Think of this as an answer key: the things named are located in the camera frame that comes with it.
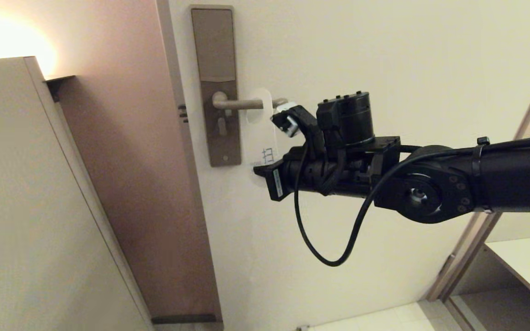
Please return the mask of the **blue do-not-disturb door hanger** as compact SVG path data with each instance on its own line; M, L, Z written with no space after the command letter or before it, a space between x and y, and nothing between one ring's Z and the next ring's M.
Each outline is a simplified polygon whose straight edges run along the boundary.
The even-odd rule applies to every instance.
M265 88L252 90L250 101L261 101L264 108L245 111L242 122L242 156L248 179L253 186L265 188L265 179L257 176L253 168L267 166L278 160L277 128L271 123L274 114L271 92Z

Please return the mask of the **white room door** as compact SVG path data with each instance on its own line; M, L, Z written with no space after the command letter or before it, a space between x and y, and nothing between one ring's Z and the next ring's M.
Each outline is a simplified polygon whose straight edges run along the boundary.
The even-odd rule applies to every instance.
M471 215L435 225L371 207L325 266L243 162L213 168L192 6L231 6L241 99L265 88L315 113L367 91L377 136L473 147L513 139L530 104L530 0L168 0L225 331L291 331L415 302Z

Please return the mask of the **brown door lock plate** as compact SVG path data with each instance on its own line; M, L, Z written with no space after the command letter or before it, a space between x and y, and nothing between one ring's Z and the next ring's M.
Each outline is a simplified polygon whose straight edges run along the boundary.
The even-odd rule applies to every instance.
M213 105L217 92L229 100L238 97L233 8L194 6L190 13L209 163L212 167L237 166L242 163L238 111Z

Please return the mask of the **brown skirting board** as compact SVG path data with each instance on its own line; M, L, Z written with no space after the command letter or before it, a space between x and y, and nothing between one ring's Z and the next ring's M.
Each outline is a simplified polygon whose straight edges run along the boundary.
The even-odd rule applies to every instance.
M168 324L200 324L200 323L217 323L219 319L214 314L180 314L158 316L151 318L154 325Z

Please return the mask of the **closet base board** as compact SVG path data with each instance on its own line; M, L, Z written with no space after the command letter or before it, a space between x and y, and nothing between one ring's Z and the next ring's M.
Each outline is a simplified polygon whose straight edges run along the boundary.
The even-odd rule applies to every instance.
M530 331L525 287L450 296L444 305L462 331Z

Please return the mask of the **beige cabinet panel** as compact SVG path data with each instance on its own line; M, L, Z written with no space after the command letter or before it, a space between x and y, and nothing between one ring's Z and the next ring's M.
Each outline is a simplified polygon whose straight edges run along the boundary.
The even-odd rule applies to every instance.
M0 59L0 331L154 331L34 57Z

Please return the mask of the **small closet frame bracket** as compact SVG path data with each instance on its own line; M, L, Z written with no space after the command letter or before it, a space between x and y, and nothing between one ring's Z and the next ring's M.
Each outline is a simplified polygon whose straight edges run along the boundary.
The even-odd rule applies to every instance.
M442 275L444 272L446 272L446 270L448 270L450 264L451 264L451 261L455 259L455 254L454 253L451 253L447 256L447 258L445 259L442 267L440 268L439 270L439 273L438 273L438 276Z

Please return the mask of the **dark brown wall ledge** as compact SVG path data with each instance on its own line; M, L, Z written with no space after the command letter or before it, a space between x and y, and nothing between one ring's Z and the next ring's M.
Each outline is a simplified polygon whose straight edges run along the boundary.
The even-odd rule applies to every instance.
M61 87L63 84L73 78L75 78L76 75L65 75L65 76L58 76L58 77L45 77L44 82L46 83L48 90L50 92L50 95L53 99L53 102L58 103L60 101L59 92L61 90Z

